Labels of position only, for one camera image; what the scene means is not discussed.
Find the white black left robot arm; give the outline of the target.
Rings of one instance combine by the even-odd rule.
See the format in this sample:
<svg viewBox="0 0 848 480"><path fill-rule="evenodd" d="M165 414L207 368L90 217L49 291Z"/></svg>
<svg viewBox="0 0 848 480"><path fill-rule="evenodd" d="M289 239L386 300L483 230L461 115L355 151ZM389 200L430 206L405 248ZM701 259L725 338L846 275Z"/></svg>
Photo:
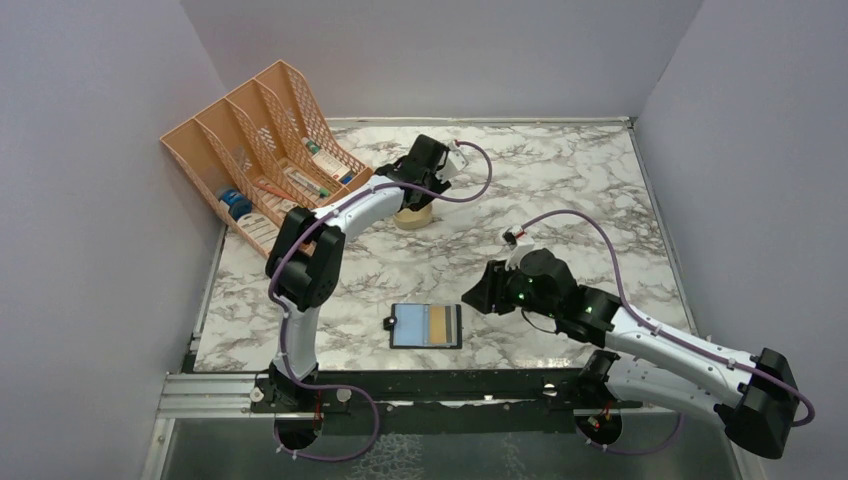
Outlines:
<svg viewBox="0 0 848 480"><path fill-rule="evenodd" d="M409 152L359 188L323 207L295 207L284 217L266 264L269 298L281 308L276 396L298 411L313 401L317 321L339 281L347 243L373 224L420 210L450 187L451 146L419 135Z"/></svg>

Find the black leather card holder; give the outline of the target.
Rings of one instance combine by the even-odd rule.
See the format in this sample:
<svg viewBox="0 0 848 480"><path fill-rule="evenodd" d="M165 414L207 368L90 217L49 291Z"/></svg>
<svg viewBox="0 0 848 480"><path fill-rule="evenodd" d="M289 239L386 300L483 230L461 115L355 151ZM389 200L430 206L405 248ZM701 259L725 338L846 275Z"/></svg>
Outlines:
<svg viewBox="0 0 848 480"><path fill-rule="evenodd" d="M459 343L454 347L437 347L427 343L428 310L430 305L424 303L395 303L391 305L391 313L383 319L383 329L389 333L391 349L461 349L462 340L462 307L459 309Z"/></svg>

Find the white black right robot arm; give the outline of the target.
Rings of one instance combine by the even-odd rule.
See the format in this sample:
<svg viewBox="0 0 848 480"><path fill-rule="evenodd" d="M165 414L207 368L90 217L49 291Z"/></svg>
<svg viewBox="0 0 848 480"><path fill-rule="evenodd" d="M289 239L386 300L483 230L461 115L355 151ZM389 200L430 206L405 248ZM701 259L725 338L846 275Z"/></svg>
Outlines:
<svg viewBox="0 0 848 480"><path fill-rule="evenodd" d="M547 249L515 266L488 262L462 300L481 314L542 315L556 333L595 346L570 389L589 406L653 404L716 423L759 457L784 453L800 400L788 360L774 350L727 349L650 319L612 293L578 284Z"/></svg>

